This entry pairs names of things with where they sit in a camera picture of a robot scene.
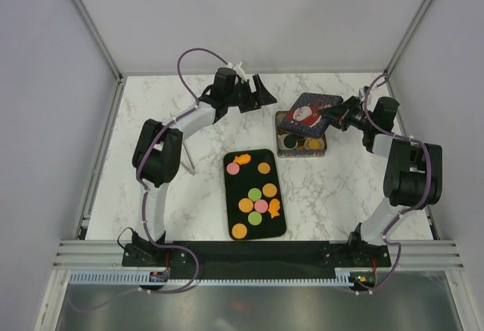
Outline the cookie tin box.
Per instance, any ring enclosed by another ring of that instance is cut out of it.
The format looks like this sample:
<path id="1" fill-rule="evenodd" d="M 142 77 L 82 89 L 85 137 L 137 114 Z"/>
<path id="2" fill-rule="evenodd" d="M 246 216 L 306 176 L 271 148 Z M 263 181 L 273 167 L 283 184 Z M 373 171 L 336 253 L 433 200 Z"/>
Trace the cookie tin box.
<path id="1" fill-rule="evenodd" d="M 302 135 L 295 135 L 279 128 L 282 119 L 288 114 L 287 111 L 277 111 L 275 114 L 275 143 L 277 154 L 280 158 L 315 158 L 323 157 L 327 152 L 327 139 L 325 135 L 320 138 L 309 138 Z M 297 147 L 294 149 L 287 149 L 284 146 L 284 139 L 286 136 L 294 136 L 297 139 Z M 307 147 L 309 139 L 318 140 L 321 148 L 318 150 L 310 150 Z"/>

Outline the gold tin lid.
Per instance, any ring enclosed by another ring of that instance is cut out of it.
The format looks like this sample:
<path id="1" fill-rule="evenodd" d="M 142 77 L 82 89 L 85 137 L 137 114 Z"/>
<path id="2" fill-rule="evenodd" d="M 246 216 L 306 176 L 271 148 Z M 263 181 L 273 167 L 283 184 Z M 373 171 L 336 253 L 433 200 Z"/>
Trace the gold tin lid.
<path id="1" fill-rule="evenodd" d="M 302 93 L 281 120 L 278 128 L 293 135 L 307 138 L 320 138 L 330 126 L 330 120 L 320 111 L 340 105 L 339 95 Z"/>

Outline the orange flower cookie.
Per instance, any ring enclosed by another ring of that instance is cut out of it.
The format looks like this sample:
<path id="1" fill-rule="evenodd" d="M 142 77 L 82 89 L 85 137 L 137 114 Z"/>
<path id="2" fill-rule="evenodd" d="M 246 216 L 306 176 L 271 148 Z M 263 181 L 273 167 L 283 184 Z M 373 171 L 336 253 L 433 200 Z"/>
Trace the orange flower cookie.
<path id="1" fill-rule="evenodd" d="M 309 139 L 307 141 L 307 147 L 310 149 L 310 150 L 318 150 L 321 148 L 321 144 L 318 140 L 315 140 L 315 139 Z"/>

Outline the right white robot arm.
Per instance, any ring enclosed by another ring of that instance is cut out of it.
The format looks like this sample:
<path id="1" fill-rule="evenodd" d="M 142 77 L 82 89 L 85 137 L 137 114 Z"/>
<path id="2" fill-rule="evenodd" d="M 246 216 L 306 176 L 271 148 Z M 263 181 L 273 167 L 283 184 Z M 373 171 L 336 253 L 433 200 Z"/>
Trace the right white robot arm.
<path id="1" fill-rule="evenodd" d="M 373 110 L 357 97 L 320 110 L 341 131 L 350 127 L 363 134 L 364 148 L 386 159 L 383 199 L 371 216 L 358 224 L 346 244 L 350 264 L 363 266 L 374 252 L 389 245 L 392 229 L 413 211 L 436 204 L 442 195 L 442 147 L 392 132 L 399 102 L 381 97 Z"/>

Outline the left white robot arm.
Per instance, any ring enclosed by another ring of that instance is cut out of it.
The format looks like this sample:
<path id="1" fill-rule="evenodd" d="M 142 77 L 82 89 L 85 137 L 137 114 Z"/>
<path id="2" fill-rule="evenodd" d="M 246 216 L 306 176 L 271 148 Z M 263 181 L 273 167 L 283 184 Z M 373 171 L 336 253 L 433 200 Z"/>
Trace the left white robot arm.
<path id="1" fill-rule="evenodd" d="M 149 119 L 143 124 L 132 157 L 141 185 L 141 226 L 148 240 L 139 249 L 142 261 L 157 266 L 165 258 L 166 195 L 178 173 L 185 140 L 217 123 L 231 107 L 246 113 L 277 102 L 259 75 L 249 77 L 240 63 L 228 64 L 217 69 L 213 83 L 186 111 L 166 123 Z"/>

